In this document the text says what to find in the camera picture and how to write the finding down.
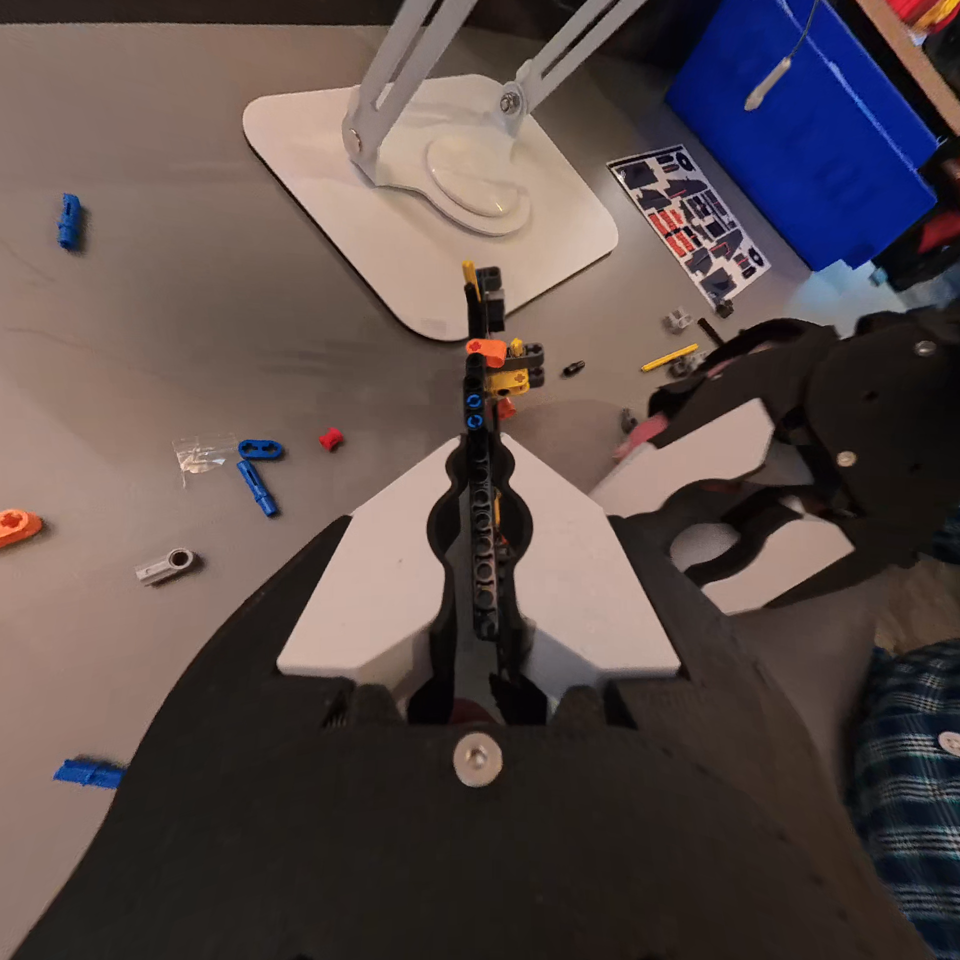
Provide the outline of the long blue lego pin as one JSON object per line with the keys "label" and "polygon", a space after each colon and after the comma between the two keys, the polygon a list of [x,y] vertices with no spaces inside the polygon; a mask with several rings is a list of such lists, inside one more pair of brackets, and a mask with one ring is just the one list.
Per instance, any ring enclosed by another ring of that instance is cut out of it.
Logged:
{"label": "long blue lego pin", "polygon": [[241,459],[236,463],[236,467],[261,512],[270,519],[278,516],[280,514],[280,508],[273,495],[263,483],[254,463],[246,459]]}

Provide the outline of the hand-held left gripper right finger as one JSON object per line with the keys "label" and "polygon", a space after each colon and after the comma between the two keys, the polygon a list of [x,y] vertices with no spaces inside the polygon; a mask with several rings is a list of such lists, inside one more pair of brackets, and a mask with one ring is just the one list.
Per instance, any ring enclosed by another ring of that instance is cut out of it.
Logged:
{"label": "hand-held left gripper right finger", "polygon": [[681,663],[604,510],[509,435],[510,488],[532,517],[513,570],[533,627],[523,673],[548,700],[574,687],[676,677]]}

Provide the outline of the small clear plastic piece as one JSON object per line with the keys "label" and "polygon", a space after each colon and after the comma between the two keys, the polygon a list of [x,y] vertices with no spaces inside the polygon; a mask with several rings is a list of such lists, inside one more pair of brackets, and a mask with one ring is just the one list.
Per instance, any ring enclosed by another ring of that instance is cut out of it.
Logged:
{"label": "small clear plastic piece", "polygon": [[237,453],[238,439],[234,433],[206,433],[172,441],[172,449],[186,489],[191,476],[216,470]]}

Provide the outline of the person's right hand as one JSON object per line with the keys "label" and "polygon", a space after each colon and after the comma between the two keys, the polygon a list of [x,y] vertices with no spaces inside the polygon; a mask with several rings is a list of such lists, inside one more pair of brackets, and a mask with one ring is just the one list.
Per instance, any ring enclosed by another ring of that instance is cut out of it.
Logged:
{"label": "person's right hand", "polygon": [[621,463],[634,450],[649,443],[659,436],[668,426],[668,418],[663,414],[649,416],[645,420],[638,422],[630,434],[613,450],[612,459],[616,463]]}

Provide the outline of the white book stand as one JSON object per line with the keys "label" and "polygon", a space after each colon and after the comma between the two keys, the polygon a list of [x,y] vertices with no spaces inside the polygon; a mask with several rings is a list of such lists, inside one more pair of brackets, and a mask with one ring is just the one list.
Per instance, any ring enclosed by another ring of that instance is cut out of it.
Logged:
{"label": "white book stand", "polygon": [[533,114],[642,4],[583,3],[501,84],[428,78],[474,2],[405,2],[359,84],[255,99],[246,140],[404,327],[462,341],[463,261],[501,270],[510,313],[618,245]]}

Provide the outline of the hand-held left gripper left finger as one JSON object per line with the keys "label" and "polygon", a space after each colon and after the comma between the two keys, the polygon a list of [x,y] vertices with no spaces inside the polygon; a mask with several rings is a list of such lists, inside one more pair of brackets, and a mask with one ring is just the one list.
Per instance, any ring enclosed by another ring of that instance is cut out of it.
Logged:
{"label": "hand-held left gripper left finger", "polygon": [[279,654],[286,676],[345,678],[408,700],[431,676],[428,631],[446,574],[426,524],[450,489],[450,438],[350,515]]}

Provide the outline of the yellow lego axle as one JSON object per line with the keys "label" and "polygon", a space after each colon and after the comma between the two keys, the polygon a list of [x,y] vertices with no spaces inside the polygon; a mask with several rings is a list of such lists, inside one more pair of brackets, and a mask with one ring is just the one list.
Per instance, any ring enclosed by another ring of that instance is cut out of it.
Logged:
{"label": "yellow lego axle", "polygon": [[670,353],[654,358],[653,360],[641,365],[639,369],[643,374],[652,373],[657,369],[669,366],[677,361],[682,361],[691,355],[697,354],[699,349],[699,344],[693,342],[689,345],[685,345],[679,349],[671,351]]}

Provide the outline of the sticker sheet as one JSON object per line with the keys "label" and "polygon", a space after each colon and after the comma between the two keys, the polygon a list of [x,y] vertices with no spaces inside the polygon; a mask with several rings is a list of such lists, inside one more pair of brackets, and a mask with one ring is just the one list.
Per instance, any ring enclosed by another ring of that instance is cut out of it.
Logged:
{"label": "sticker sheet", "polygon": [[770,269],[769,258],[682,144],[628,155],[606,169],[712,306]]}

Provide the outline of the black lego chassis assembly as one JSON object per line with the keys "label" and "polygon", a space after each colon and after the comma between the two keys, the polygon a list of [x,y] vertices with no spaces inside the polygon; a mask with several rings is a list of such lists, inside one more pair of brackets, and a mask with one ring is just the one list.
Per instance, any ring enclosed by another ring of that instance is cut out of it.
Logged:
{"label": "black lego chassis assembly", "polygon": [[545,384],[545,350],[505,339],[501,271],[462,261],[467,335],[462,380],[470,531],[473,627],[496,649],[496,673],[518,685],[531,646],[520,613],[514,569],[532,537],[532,518],[511,486],[515,459],[501,437],[514,399]]}

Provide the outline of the page holder clip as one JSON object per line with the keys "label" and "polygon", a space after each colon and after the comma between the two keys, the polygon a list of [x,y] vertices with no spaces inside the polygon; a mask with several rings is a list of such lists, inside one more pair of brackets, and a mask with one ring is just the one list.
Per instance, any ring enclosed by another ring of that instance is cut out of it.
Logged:
{"label": "page holder clip", "polygon": [[784,56],[774,68],[760,81],[760,83],[750,91],[750,94],[747,96],[744,104],[743,110],[746,113],[755,112],[763,103],[766,96],[771,90],[774,89],[774,86],[786,75],[793,64],[794,58],[801,51],[804,43],[806,42],[810,29],[813,23],[815,14],[820,6],[820,1],[813,1],[810,6],[810,10],[806,19],[806,22],[798,36],[798,40],[789,51],[786,56]]}

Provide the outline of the person's plaid shirt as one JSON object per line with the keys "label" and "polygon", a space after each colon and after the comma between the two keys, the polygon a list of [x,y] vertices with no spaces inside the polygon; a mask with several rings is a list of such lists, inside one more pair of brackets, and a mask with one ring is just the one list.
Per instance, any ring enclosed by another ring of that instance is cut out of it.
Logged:
{"label": "person's plaid shirt", "polygon": [[959,957],[959,641],[873,651],[846,794],[900,911],[937,958]]}

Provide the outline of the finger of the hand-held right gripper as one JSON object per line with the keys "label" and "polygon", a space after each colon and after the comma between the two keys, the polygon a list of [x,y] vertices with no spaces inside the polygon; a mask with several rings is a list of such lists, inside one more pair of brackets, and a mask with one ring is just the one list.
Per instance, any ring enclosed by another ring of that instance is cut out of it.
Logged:
{"label": "finger of the hand-held right gripper", "polygon": [[764,466],[774,423],[754,398],[661,446],[649,440],[589,493],[611,516],[660,510],[682,489],[701,481],[738,481]]}
{"label": "finger of the hand-held right gripper", "polygon": [[855,551],[839,526],[799,499],[774,498],[692,524],[675,536],[669,556],[722,613],[740,615],[770,606]]}

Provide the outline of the short blue lego pin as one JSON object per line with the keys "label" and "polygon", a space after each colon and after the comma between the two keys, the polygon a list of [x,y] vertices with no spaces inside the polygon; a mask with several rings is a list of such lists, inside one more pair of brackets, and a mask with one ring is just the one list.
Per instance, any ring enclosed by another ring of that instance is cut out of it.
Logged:
{"label": "short blue lego pin", "polygon": [[127,767],[121,764],[79,756],[67,758],[61,762],[52,774],[52,780],[55,783],[115,791],[121,785],[126,773]]}

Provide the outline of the blue storage bin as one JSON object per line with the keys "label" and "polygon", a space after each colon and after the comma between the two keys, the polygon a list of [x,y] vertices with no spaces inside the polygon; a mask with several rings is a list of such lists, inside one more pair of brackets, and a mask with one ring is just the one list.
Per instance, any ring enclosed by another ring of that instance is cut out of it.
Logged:
{"label": "blue storage bin", "polygon": [[937,197],[937,139],[828,2],[789,71],[750,92],[798,41],[812,2],[726,1],[667,103],[813,271],[872,260]]}

